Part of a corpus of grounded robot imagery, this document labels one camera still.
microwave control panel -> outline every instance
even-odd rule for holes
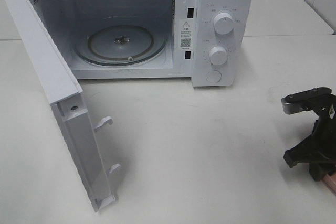
[[[233,83],[251,0],[201,0],[193,86]]]

control knob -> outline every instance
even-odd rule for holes
[[[216,33],[220,35],[228,34],[230,31],[232,31],[235,18],[232,13],[229,11],[224,11],[221,13],[218,13],[214,19],[214,29]]]
[[[227,51],[221,46],[213,47],[209,52],[209,58],[212,65],[223,65],[227,61]]]

sticker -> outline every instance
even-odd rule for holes
[[[334,109],[334,106],[331,106],[330,110],[329,110],[329,115],[330,115],[330,118],[333,119],[334,116],[335,116],[335,109]]]
[[[180,19],[179,22],[179,46],[183,50],[190,50],[193,46],[194,21],[192,19]]]

qr code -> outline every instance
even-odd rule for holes
[[[181,39],[181,47],[190,47],[191,39]]]

warning label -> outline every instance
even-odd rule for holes
[[[180,19],[180,48],[190,50],[192,47],[192,36],[194,31],[194,21],[190,19]]]

